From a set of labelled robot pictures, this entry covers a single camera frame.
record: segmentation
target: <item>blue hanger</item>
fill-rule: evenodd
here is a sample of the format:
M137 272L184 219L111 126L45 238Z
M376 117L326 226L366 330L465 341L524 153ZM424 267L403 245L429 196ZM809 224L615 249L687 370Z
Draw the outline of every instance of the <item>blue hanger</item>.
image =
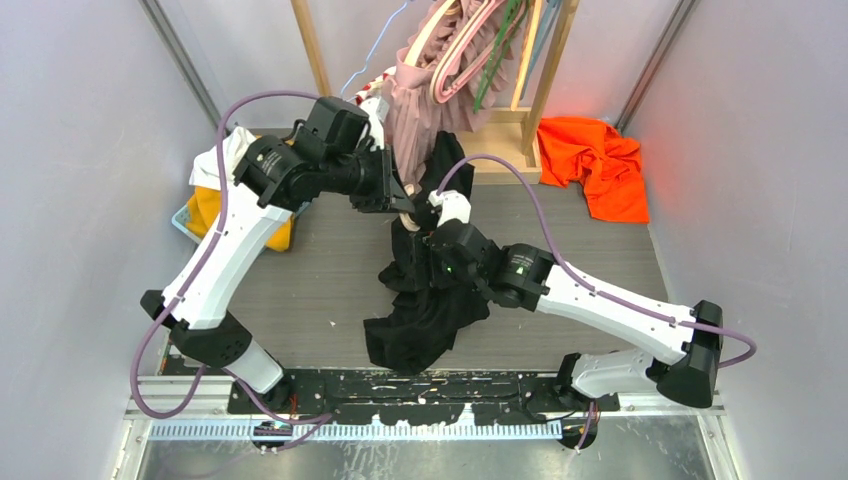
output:
M545 12L542 14L542 20L539 22L539 30L536 32L536 41L533 43L533 51L530 54L530 64L527 66L527 78L536 67L536 61L539 60L539 55L542 53L542 48L548 40L548 35L551 33L551 27L556 23L559 12L562 10L562 0L548 0L548 6L545 7ZM524 99L524 94L527 92L527 84L524 82L524 87L521 89L521 99Z

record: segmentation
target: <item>clothes hanger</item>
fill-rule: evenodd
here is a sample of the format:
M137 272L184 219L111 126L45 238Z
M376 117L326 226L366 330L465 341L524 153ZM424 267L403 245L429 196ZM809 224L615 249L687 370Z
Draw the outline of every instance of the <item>clothes hanger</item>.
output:
M416 37L415 41L412 42L412 45L409 46L409 51L406 52L406 57L403 59L404 64L414 67L418 63L418 59L421 57L421 52L424 51L424 46L427 45L427 42L433 35L433 31L436 30L436 27L439 25L439 21L446 15L455 14L462 9L462 5L458 4L458 1L459 0L446 0L445 3L443 3L442 6L433 13L433 16L430 17L430 20L427 21L421 29L421 32L418 33L418 37Z
M527 33L524 35L524 47L521 49L521 65L518 67L518 78L515 79L515 89L512 92L512 102L509 104L509 109L515 111L518 108L518 102L521 100L524 92L524 82L527 81L527 74L530 67L530 57L533 55L533 45L536 42L536 32L539 30L539 18L542 14L542 3L544 0L533 0L533 16L530 17L530 24L527 26Z
M462 53L471 44L474 36L485 24L486 20L503 5L506 0L485 0L480 8L474 12L474 15L462 30L456 34L450 46L448 47L445 56L436 65L436 71L433 73L433 79L430 82L430 99L436 103L445 103L450 100L456 92L465 86L477 72L485 65L489 53L494 48L494 42L487 45L481 51L477 58L471 62L466 69L461 72L453 81L453 83L445 88L447 77L451 70L455 69L462 60Z
M474 113L480 111L480 107L483 105L483 98L485 97L486 92L489 91L489 87L492 85L495 75L498 73L498 69L506 56L506 52L509 50L510 45L512 45L512 41L515 39L515 36L518 34L520 25L524 23L524 19L527 17L530 1L531 0L510 0L506 9L506 14L504 15L504 21L498 29L494 49L489 55L486 67L483 69L483 76L480 81L480 85L477 88L477 94L474 96Z

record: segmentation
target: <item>white wall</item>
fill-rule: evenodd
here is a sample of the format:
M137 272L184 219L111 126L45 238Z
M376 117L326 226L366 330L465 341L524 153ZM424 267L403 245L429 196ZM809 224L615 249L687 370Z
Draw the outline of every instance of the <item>white wall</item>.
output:
M846 22L846 2L701 2L627 132L670 295L760 343L719 375L749 478L848 467Z
M138 299L191 252L168 215L213 131L138 2L0 18L0 478L106 478Z
M291 4L280 0L160 0L220 110L260 90L316 91ZM311 0L313 22L330 86L339 94L401 0ZM432 4L415 0L398 15L366 72L348 93L395 63ZM545 115L586 115L615 122L677 0L581 0ZM516 58L523 39L518 39ZM506 66L515 81L517 60ZM532 103L543 61L522 105ZM508 106L512 89L496 105ZM241 124L280 127L308 114L288 101L249 106Z

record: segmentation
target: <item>metal floor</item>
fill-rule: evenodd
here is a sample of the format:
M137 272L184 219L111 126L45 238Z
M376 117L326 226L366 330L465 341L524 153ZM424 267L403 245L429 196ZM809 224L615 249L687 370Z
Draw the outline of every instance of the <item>metal floor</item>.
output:
M598 428L580 456L554 440L309 442L279 455L258 455L243 441L150 442L138 479L723 478L713 472L694 416L605 418Z
M568 261L605 281L666 299L645 225L589 218L576 184L534 189ZM523 187L475 186L472 206L472 222L499 245L547 249ZM322 195L298 219L290 251L259 256L230 310L284 366L372 366L362 320L392 309L395 294L377 280L377 273L391 260L393 219L358 214L346 197ZM433 368L556 370L566 353L628 346L562 317L490 308L492 315L461 330L454 350Z

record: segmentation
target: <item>wooden clothing rack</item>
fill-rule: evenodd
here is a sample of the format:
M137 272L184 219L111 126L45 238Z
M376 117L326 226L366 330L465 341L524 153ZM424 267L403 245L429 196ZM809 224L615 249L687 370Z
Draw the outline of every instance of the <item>wooden clothing rack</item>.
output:
M534 0L534 9L541 9L545 0ZM542 113L548 96L551 93L554 77L556 76L565 42L574 23L574 15L580 0L563 0L564 9L560 12L554 26L550 48L545 55L542 74L533 105L530 108L518 108L513 101L511 107L492 109L489 122L477 132L458 132L457 136L467 155L490 153L502 157L515 165L518 170L532 183L539 182L541 167L539 161L539 144L536 140L536 130L542 121ZM309 12L308 0L291 0L292 9L297 18L297 25L312 67L315 85L321 95L331 95L327 70L321 56L321 48L315 34L315 25ZM520 92L523 79L516 82L515 90ZM505 167L486 160L472 162L477 167L474 178L478 184L515 184L518 183L512 173Z

